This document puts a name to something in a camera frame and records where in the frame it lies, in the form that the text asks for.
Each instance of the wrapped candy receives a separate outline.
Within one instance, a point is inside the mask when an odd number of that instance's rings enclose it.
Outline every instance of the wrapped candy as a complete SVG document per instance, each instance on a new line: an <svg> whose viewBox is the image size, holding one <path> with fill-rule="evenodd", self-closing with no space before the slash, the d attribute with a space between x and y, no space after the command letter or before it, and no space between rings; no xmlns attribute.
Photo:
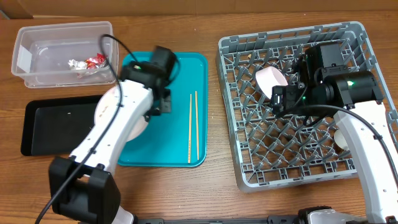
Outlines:
<svg viewBox="0 0 398 224"><path fill-rule="evenodd" d="M84 61L76 61L74 59L69 60L68 64L71 70L86 70L94 68L103 68L106 65L106 56L102 54L97 54L96 57L89 58ZM78 78L92 75L96 72L78 72Z"/></svg>

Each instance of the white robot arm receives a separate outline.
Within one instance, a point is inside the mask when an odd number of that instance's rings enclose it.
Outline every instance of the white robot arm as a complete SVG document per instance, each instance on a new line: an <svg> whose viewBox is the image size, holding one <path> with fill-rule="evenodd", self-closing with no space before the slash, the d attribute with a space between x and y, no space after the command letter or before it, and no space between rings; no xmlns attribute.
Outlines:
<svg viewBox="0 0 398 224"><path fill-rule="evenodd" d="M55 213L85 223L134 222L134 216L120 207L121 196L113 174L120 153L137 122L142 117L148 121L151 116L170 112L170 90L166 87L174 79L170 78L170 74L176 62L177 69L180 69L176 55L157 46L150 62L137 62L135 59L122 68L121 81L118 82L120 89L114 93L115 100L99 112L101 122L95 124L68 159L56 157L51 163L49 180L52 199L36 223L40 222L51 205ZM80 180L83 176L88 177L88 181Z"/></svg>
<svg viewBox="0 0 398 224"><path fill-rule="evenodd" d="M386 108L376 101L356 103L352 112L360 115L382 136L391 159L398 169L397 149L392 142L386 121ZM365 196L369 223L388 223L388 217L398 218L398 189L380 142L358 119L342 111L334 115L354 160Z"/></svg>
<svg viewBox="0 0 398 224"><path fill-rule="evenodd" d="M119 93L116 92L114 97L123 98L123 107L119 109L117 117L97 146L96 153L91 155L85 162L85 165L90 167L97 167L98 164L102 164L104 165L103 170L112 175L114 175L120 153L126 144L131 129L138 119L150 110L153 104L152 90L144 88L143 84L125 80L120 85L123 89L123 96L119 96ZM93 145L93 141L97 140L104 131L118 107L118 100L114 102L114 104L105 108L105 111L100 115L102 116L101 122L93 127L85 140L70 154L71 157L75 157L75 162L81 162L84 159L88 152L87 149ZM133 215L119 206L112 224L132 224L133 221Z"/></svg>

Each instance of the wooden chopstick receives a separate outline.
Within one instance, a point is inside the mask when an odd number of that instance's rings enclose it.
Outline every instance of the wooden chopstick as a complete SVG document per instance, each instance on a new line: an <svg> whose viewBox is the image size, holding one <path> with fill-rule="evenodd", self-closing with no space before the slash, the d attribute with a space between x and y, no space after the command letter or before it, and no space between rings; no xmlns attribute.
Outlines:
<svg viewBox="0 0 398 224"><path fill-rule="evenodd" d="M188 137L188 163L191 163L191 135L192 135L192 94L189 101L189 137Z"/></svg>
<svg viewBox="0 0 398 224"><path fill-rule="evenodd" d="M197 158L199 160L198 92L195 91L195 111L197 112Z"/></svg>

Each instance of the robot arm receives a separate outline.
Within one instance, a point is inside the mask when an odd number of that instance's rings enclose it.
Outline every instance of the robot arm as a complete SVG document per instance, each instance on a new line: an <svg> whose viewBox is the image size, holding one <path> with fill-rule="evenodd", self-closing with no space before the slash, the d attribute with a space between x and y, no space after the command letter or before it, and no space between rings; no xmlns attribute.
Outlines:
<svg viewBox="0 0 398 224"><path fill-rule="evenodd" d="M148 121L151 116L170 112L170 90L165 87L173 80L170 74L175 62L178 63L175 54L158 46L150 62L134 61L122 68L119 87L123 95L115 93L118 100L100 112L101 122L68 159L56 157L49 167L51 195L58 195L52 204L55 213L85 223L133 223L134 216L120 207L121 196L112 175L137 121L142 116ZM91 148L99 139L93 151ZM64 183L68 183L66 189L59 191Z"/></svg>
<svg viewBox="0 0 398 224"><path fill-rule="evenodd" d="M387 127L386 109L375 101L356 103L352 112L372 124L391 154L398 169L398 154ZM358 171L365 196L369 223L388 223L398 218L398 189L386 154L371 130L358 119L342 111L334 115L336 125L346 139Z"/></svg>
<svg viewBox="0 0 398 224"><path fill-rule="evenodd" d="M398 219L398 180L394 177L398 154L387 127L383 96L374 75L367 70L348 72L339 45L333 42L307 49L295 70L301 85L272 88L274 114L277 117L287 113L318 116L317 121L326 116L334 117L358 171L368 222L393 223ZM362 121L348 114L347 110L336 110L340 108L346 108L368 122L382 136L386 151ZM334 211L316 211L305 218L312 224L318 223L316 220L325 224L353 220Z"/></svg>
<svg viewBox="0 0 398 224"><path fill-rule="evenodd" d="M123 106L119 109L113 124L97 146L96 153L91 155L85 162L85 165L90 167L102 164L104 166L103 170L111 174L114 174L120 153L126 144L132 127L141 116L144 116L150 110L153 104L152 90L144 88L143 84L125 80L120 85L124 96L119 96L119 93L116 92L114 97L122 97ZM81 162L84 159L88 149L93 145L93 141L100 137L109 123L117 106L118 100L102 111L100 114L102 116L101 122L94 126L85 140L70 154L70 157L75 157L75 162Z"/></svg>

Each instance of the wooden table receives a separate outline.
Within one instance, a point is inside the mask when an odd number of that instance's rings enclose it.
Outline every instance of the wooden table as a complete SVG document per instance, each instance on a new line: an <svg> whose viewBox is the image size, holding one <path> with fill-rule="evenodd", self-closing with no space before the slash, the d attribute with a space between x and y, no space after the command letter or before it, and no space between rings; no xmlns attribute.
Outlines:
<svg viewBox="0 0 398 224"><path fill-rule="evenodd" d="M22 79L11 74L17 32L24 26L85 21L110 21L115 36L133 51L152 50L157 44L176 52L199 52L209 63L205 162L195 169L118 167L115 178L122 195L121 204L126 210L142 218L237 218L296 214L301 208L329 205L339 212L364 216L364 198L358 179L253 194L245 194L237 188L215 67L216 49L218 40L229 35L359 21L368 32L390 93L398 100L398 11L1 20L1 223L33 223L50 198L47 169L53 157L24 157L20 153L26 104L39 99L102 94L110 88L109 85L26 88ZM125 55L120 48L120 61ZM43 223L75 222L49 210Z"/></svg>

